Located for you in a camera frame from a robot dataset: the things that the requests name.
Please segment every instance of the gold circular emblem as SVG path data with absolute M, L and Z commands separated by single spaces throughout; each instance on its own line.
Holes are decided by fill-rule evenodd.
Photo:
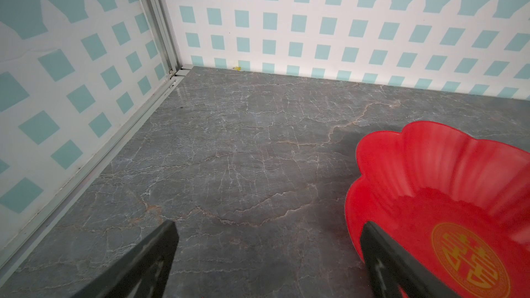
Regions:
M 458 224 L 437 224 L 431 234 L 438 260 L 463 288 L 480 298 L 506 298 L 510 278 L 506 268 L 479 236 Z

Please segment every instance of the white picket fence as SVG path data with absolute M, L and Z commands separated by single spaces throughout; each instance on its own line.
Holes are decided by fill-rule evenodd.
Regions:
M 133 115 L 157 87 L 155 67 L 160 55 L 151 59 L 146 44 L 153 40 L 149 31 L 140 33 L 135 16 L 142 14 L 139 1 L 116 0 L 117 8 L 103 11 L 97 0 L 84 0 L 87 19 L 70 23 L 67 17 L 48 0 L 41 1 L 43 23 L 48 32 L 21 39 L 10 27 L 0 22 L 0 73 L 8 72 L 29 94 L 29 97 L 0 112 L 0 159 L 9 168 L 0 174 L 0 196 L 24 177 L 34 182 L 43 192 L 21 214 L 0 206 L 0 218 L 10 219 L 0 226 L 0 247 L 5 246 L 31 218 L 57 194 L 63 185 L 110 139 Z M 124 22 L 131 38 L 120 45 L 112 26 Z M 97 33 L 107 53 L 94 61 L 81 40 Z M 75 72 L 54 81 L 38 58 L 61 49 Z M 131 73 L 126 56 L 136 51 L 142 67 Z M 121 83 L 109 90 L 101 73 L 114 66 Z M 138 81 L 147 76 L 151 90 L 143 95 Z M 66 97 L 73 90 L 86 85 L 95 99 L 78 113 Z M 116 100 L 128 92 L 134 106 L 123 114 Z M 37 145 L 18 126 L 45 111 L 59 126 L 59 130 Z M 112 124 L 101 137 L 90 129 L 89 122 L 104 113 Z M 63 169 L 50 157 L 67 141 L 72 140 L 83 152 L 70 167 Z
M 358 0 L 342 0 L 341 5 L 326 5 L 325 0 L 166 0 L 173 28 L 184 63 L 191 63 L 191 56 L 201 56 L 205 66 L 215 66 L 214 58 L 225 58 L 228 68 L 238 66 L 239 60 L 249 61 L 251 70 L 262 71 L 262 63 L 274 63 L 275 73 L 285 74 L 288 65 L 300 67 L 300 76 L 311 76 L 313 68 L 324 68 L 327 79 L 335 79 L 339 70 L 351 71 L 350 81 L 362 81 L 365 73 L 377 74 L 375 83 L 388 84 L 391 76 L 404 76 L 402 86 L 414 87 L 418 79 L 433 80 L 432 90 L 441 90 L 448 81 L 458 82 L 457 92 L 468 93 L 476 84 L 486 84 L 484 93 L 497 96 L 505 87 L 518 88 L 514 98 L 526 99 L 530 95 L 529 80 L 513 77 L 530 63 L 530 45 L 520 52 L 504 50 L 517 33 L 530 33 L 530 4 L 518 10 L 510 19 L 493 17 L 498 0 L 490 0 L 474 16 L 459 15 L 462 0 L 451 0 L 440 13 L 424 12 L 426 0 L 413 0 L 407 10 L 391 10 L 392 0 L 377 0 L 373 8 L 358 7 Z M 179 6 L 193 7 L 195 23 L 182 22 Z M 222 25 L 208 23 L 207 8 L 221 9 Z M 249 12 L 250 27 L 235 25 L 234 10 Z M 278 14 L 277 30 L 264 30 L 263 13 Z M 304 33 L 291 31 L 293 14 L 307 16 Z M 322 17 L 337 18 L 335 33 L 321 35 Z M 349 37 L 352 20 L 367 20 L 364 37 Z M 385 22 L 399 23 L 394 40 L 379 39 Z M 432 26 L 424 43 L 409 42 L 416 25 Z M 456 45 L 440 45 L 447 29 L 463 28 L 465 32 Z M 471 47 L 483 30 L 499 31 L 487 49 Z M 186 33 L 199 35 L 200 48 L 189 47 Z M 225 50 L 214 50 L 211 35 L 222 35 Z M 250 52 L 238 52 L 236 37 L 250 39 Z M 276 41 L 275 55 L 262 54 L 262 40 Z M 288 56 L 289 43 L 303 43 L 301 57 Z M 316 45 L 331 45 L 328 60 L 315 59 Z M 345 47 L 359 48 L 355 63 L 342 62 Z M 387 50 L 383 65 L 369 64 L 373 50 Z M 397 67 L 403 52 L 417 53 L 412 68 Z M 447 56 L 439 71 L 426 70 L 433 55 Z M 462 58 L 476 58 L 473 69 L 465 73 L 454 70 Z M 483 74 L 494 61 L 509 62 L 500 76 Z

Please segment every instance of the fence print wallpaper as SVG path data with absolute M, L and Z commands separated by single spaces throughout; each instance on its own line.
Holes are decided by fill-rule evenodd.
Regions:
M 7 26 L 2 11 L 2 248 L 166 79 L 140 2 L 115 3 L 82 0 L 86 18 L 72 23 L 40 0 L 38 35 L 30 23 Z
M 530 100 L 530 4 L 359 1 L 166 0 L 183 63 Z

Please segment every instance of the light blue square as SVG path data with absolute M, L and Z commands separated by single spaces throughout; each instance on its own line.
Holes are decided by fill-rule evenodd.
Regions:
M 59 130 L 59 126 L 45 111 L 39 112 L 19 125 L 18 128 L 37 145 Z
M 155 41 L 150 41 L 149 43 L 145 44 L 145 48 L 147 49 L 147 53 L 149 54 L 149 58 L 154 58 L 158 51 L 156 50 Z
M 425 39 L 427 39 L 427 36 L 429 35 L 431 28 L 432 26 L 416 25 L 416 28 L 414 28 L 412 35 L 410 35 L 409 42 L 414 42 L 414 43 L 425 42 Z
M 276 41 L 263 40 L 263 54 L 276 54 Z
M 29 93 L 8 72 L 0 74 L 0 111 L 29 97 Z
M 226 69 L 226 59 L 215 57 L 214 58 L 215 67 L 216 68 L 224 68 Z
M 395 22 L 385 22 L 381 32 L 379 33 L 379 39 L 386 39 L 391 41 L 394 39 L 396 33 L 398 32 L 399 23 Z
M 528 41 L 530 41 L 530 34 L 517 33 L 504 49 L 520 51 L 525 47 Z
M 429 79 L 418 79 L 418 82 L 416 82 L 416 85 L 414 86 L 414 88 L 427 90 L 432 81 L 433 80 L 429 80 Z
M 179 6 L 182 22 L 195 23 L 194 8 L 191 6 Z
M 446 82 L 441 90 L 446 92 L 456 92 L 459 86 L 460 82 Z
M 469 91 L 470 95 L 478 95 L 481 96 L 484 94 L 484 92 L 489 88 L 490 86 L 485 84 L 475 84 L 475 86 Z
M 189 47 L 200 47 L 199 35 L 195 33 L 186 33 L 186 41 Z
M 97 138 L 103 136 L 111 126 L 109 119 L 107 119 L 107 116 L 105 116 L 104 113 L 96 116 L 96 118 L 89 123 L 90 129 L 96 134 Z
M 221 10 L 219 8 L 207 8 L 208 23 L 211 25 L 221 26 Z
M 417 53 L 403 52 L 401 58 L 399 59 L 399 62 L 397 63 L 397 66 L 411 68 L 412 64 L 414 63 L 414 60 L 416 60 L 417 55 Z
M 447 29 L 444 37 L 441 39 L 440 45 L 456 45 L 464 31 L 465 29 L 462 28 Z
M 79 159 L 82 154 L 83 152 L 77 147 L 77 145 L 69 140 L 58 150 L 56 150 L 51 155 L 51 158 L 54 159 L 59 166 L 67 169 L 72 163 Z
M 123 45 L 131 40 L 129 32 L 127 31 L 127 27 L 125 26 L 125 22 L 120 22 L 118 24 L 113 25 L 112 31 L 114 31 L 114 35 L 116 36 L 118 44 L 120 45 Z
M 0 174 L 6 171 L 9 168 L 9 165 L 0 159 Z
M 155 73 L 159 81 L 165 76 L 164 66 L 161 63 L 155 67 Z
M 517 92 L 517 90 L 519 89 L 505 87 L 499 92 L 497 96 L 501 98 L 513 98 L 513 95 L 515 94 L 515 92 Z
M 405 80 L 403 76 L 391 76 L 388 85 L 392 87 L 401 87 L 401 83 Z
M 224 50 L 225 49 L 225 38 L 220 35 L 211 36 L 211 47 L 214 50 Z
M 500 73 L 506 68 L 509 62 L 506 61 L 494 61 L 490 67 L 486 70 L 484 75 L 486 76 L 499 76 Z
M 519 73 L 517 73 L 513 78 L 523 80 L 530 79 L 530 63 L 525 64 L 525 66 L 522 67 L 521 70 L 519 70 Z
M 274 63 L 264 62 L 261 71 L 264 73 L 274 74 Z
M 198 56 L 198 55 L 191 56 L 191 63 L 195 66 L 204 66 L 202 56 Z
M 299 66 L 290 66 L 287 65 L 287 75 L 298 76 L 300 74 Z
M 336 18 L 323 17 L 320 24 L 321 35 L 333 35 L 335 33 Z
M 293 14 L 293 20 L 291 21 L 291 31 L 297 33 L 305 32 L 305 24 L 308 22 L 307 15 L 296 15 Z
M 446 59 L 447 59 L 447 56 L 434 55 L 429 60 L 429 63 L 427 63 L 427 66 L 425 66 L 425 69 L 428 69 L 428 70 L 440 70 L 441 66 L 444 65 L 444 62 L 445 62 Z
M 235 26 L 248 28 L 248 10 L 235 11 Z
M 239 52 L 250 52 L 250 38 L 237 37 L 236 41 Z
M 339 70 L 336 74 L 336 79 L 339 81 L 349 81 L 351 76 L 351 71 Z
M 469 57 L 463 58 L 460 61 L 459 65 L 456 67 L 455 73 L 469 73 L 469 71 L 471 71 L 477 61 L 478 59 L 473 59 Z
M 138 30 L 140 30 L 141 34 L 149 30 L 149 24 L 147 24 L 147 20 L 145 19 L 145 15 L 143 13 L 138 14 L 134 18 L 136 20 L 136 24 L 138 25 Z
M 350 37 L 364 37 L 364 32 L 366 30 L 367 25 L 368 21 L 353 20 L 351 22 L 350 33 L 348 35 Z
M 79 113 L 83 112 L 83 110 L 89 108 L 91 104 L 96 102 L 84 84 L 66 95 L 66 98 L 69 99 L 70 103 L 74 105 Z
M 487 49 L 498 34 L 498 31 L 483 30 L 478 36 L 478 38 L 475 40 L 473 45 L 471 45 L 471 47 L 476 47 L 478 49 Z
M 330 55 L 330 49 L 331 49 L 330 45 L 318 44 L 316 46 L 315 59 L 327 60 Z
M 313 71 L 311 72 L 311 77 L 324 78 L 325 72 L 326 69 L 324 68 L 313 68 Z
M 301 50 L 304 47 L 304 43 L 289 43 L 289 56 L 301 57 Z
M 364 76 L 362 77 L 362 82 L 374 84 L 376 79 L 377 79 L 377 74 L 365 73 Z
M 134 105 L 131 96 L 129 96 L 129 92 L 125 92 L 123 96 L 116 100 L 116 103 L 118 103 L 123 114 L 127 113 L 127 111 Z
M 129 67 L 133 73 L 142 67 L 142 63 L 140 62 L 140 58 L 136 52 L 132 52 L 126 56 L 125 59 L 127 59 L 127 63 L 129 64 Z
M 147 76 L 144 76 L 140 81 L 138 81 L 138 87 L 144 96 L 149 92 L 149 90 L 151 90 L 151 84 L 149 83 Z
M 278 14 L 263 13 L 263 29 L 276 30 L 278 26 Z
M 359 49 L 356 47 L 345 47 L 344 53 L 342 53 L 342 61 L 344 62 L 355 62 Z
M 97 34 L 83 38 L 81 43 L 83 43 L 83 46 L 85 47 L 85 50 L 89 54 L 92 61 L 107 54 L 107 51 L 105 50 L 105 47 L 103 46 L 103 43 L 101 43 L 101 39 L 99 39 Z
M 3 205 L 11 211 L 20 214 L 42 192 L 43 190 L 35 183 L 24 177 L 20 182 L 15 184 L 14 187 L 0 197 L 0 205 Z
M 238 60 L 237 64 L 243 71 L 250 71 L 250 61 Z
M 74 68 L 71 66 L 62 50 L 55 50 L 49 54 L 41 56 L 39 62 L 56 82 L 74 72 Z
M 383 64 L 387 53 L 387 50 L 374 50 L 370 58 L 370 64 Z

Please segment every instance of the gray marble surface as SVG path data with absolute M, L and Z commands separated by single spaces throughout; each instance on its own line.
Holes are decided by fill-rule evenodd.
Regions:
M 166 219 L 166 297 L 370 297 L 344 201 L 366 134 L 432 120 L 530 151 L 530 102 L 194 68 L 0 289 L 69 297 Z

